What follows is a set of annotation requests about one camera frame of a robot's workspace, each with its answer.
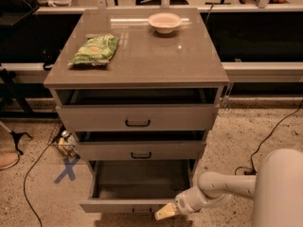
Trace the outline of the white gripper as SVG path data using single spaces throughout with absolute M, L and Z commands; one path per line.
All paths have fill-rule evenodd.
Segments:
M 219 194 L 209 197 L 198 186 L 193 186 L 175 197 L 175 203 L 169 202 L 159 209 L 154 217 L 156 220 L 171 218 L 178 214 L 188 215 L 199 212 L 203 208 L 220 207 L 230 201 L 230 194 Z

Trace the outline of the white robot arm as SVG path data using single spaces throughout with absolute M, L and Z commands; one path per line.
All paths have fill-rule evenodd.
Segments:
M 254 201 L 252 227 L 303 227 L 303 152 L 275 150 L 263 158 L 254 176 L 205 172 L 195 186 L 158 210 L 155 218 L 217 207 L 233 195 Z

